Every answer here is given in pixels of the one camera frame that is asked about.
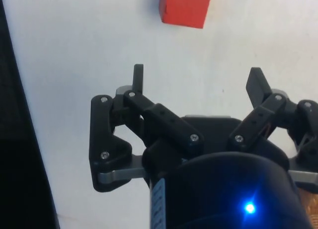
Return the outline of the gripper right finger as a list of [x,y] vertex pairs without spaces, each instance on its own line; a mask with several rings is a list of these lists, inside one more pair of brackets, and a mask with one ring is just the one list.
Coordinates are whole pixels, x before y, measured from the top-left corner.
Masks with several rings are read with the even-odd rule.
[[270,87],[261,68],[250,70],[246,91],[253,110],[230,134],[238,151],[250,151],[260,139],[268,139],[276,128],[286,129],[296,156],[290,159],[289,174],[299,186],[318,184],[318,104],[304,99],[292,102],[287,94]]

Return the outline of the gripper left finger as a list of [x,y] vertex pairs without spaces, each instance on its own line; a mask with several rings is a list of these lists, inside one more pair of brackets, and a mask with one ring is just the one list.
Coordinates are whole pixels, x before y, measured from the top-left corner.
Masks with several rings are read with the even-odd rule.
[[[203,152],[204,137],[194,126],[143,95],[143,76],[144,66],[135,64],[131,85],[119,87],[114,97],[91,100],[89,164],[98,192],[113,191],[135,178],[151,184]],[[115,136],[118,126],[143,141],[142,155],[134,155],[131,144]]]

